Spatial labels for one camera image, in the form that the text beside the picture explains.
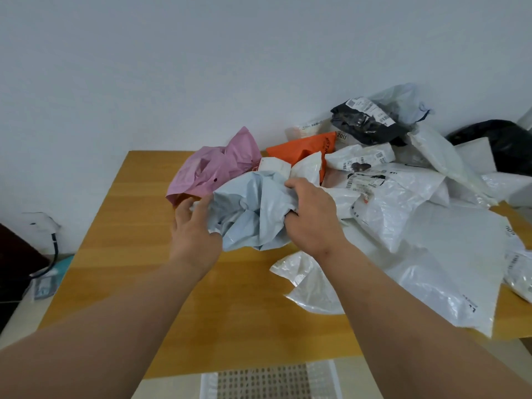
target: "pink plastic bag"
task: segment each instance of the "pink plastic bag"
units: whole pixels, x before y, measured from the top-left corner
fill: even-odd
[[[255,139],[242,127],[227,147],[202,147],[193,153],[170,183],[167,199],[175,205],[181,193],[208,195],[228,180],[256,167],[261,157]]]

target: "person's left hand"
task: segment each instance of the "person's left hand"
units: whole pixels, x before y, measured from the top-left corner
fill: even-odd
[[[172,223],[170,262],[183,263],[193,267],[203,277],[214,266],[222,252],[222,236],[207,230],[207,210],[212,195],[205,196],[190,211],[194,202],[188,198],[176,208]]]

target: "black plastic bag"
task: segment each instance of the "black plastic bag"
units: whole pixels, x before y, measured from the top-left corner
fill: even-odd
[[[331,109],[333,126],[352,135],[366,145],[390,142],[396,146],[404,146],[400,136],[409,132],[393,121],[381,108],[371,100],[360,97]]]
[[[532,134],[509,120],[488,120],[447,136],[453,145],[487,137],[498,172],[532,176]]]

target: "forearm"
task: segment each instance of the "forearm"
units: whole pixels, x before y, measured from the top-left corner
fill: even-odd
[[[392,397],[530,397],[532,388],[356,247],[319,259],[375,380]]]
[[[201,275],[167,264],[0,352],[0,397],[131,397]]]

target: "pile of plastic bags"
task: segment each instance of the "pile of plastic bags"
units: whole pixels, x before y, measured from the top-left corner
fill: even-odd
[[[289,243],[284,218],[297,212],[284,182],[306,178],[334,199],[348,240],[387,275],[453,325],[491,336],[503,280],[532,302],[532,253],[487,210],[532,183],[532,137],[512,124],[529,143],[520,150],[497,130],[508,122],[490,121],[447,140],[423,121],[429,113],[415,85],[394,86],[294,127],[293,140],[267,148],[268,157],[243,127],[227,147],[193,154],[167,198],[213,192],[208,227],[224,250],[272,249]],[[343,313],[309,255],[287,256],[271,271],[294,285],[287,297],[307,311]]]

